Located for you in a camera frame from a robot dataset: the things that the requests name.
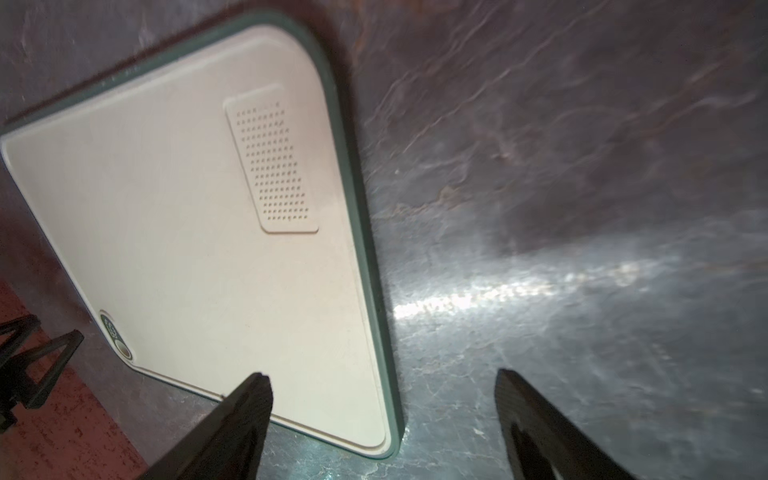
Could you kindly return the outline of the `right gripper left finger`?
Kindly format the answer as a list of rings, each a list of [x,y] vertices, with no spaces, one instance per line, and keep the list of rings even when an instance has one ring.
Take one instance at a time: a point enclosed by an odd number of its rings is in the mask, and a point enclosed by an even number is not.
[[[273,406],[270,379],[251,374],[140,477],[254,479]]]

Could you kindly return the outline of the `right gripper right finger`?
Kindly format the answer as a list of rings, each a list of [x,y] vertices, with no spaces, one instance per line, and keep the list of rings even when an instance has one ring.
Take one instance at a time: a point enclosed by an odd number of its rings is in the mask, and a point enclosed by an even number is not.
[[[514,370],[498,371],[494,400],[516,479],[631,479]]]

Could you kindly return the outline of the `beige cutting board green rim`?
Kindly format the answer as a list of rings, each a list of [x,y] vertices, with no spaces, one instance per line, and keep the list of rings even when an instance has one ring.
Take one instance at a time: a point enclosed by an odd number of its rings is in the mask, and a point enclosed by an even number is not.
[[[357,150],[329,55],[250,9],[6,127],[3,162],[112,350],[363,457],[404,420]]]

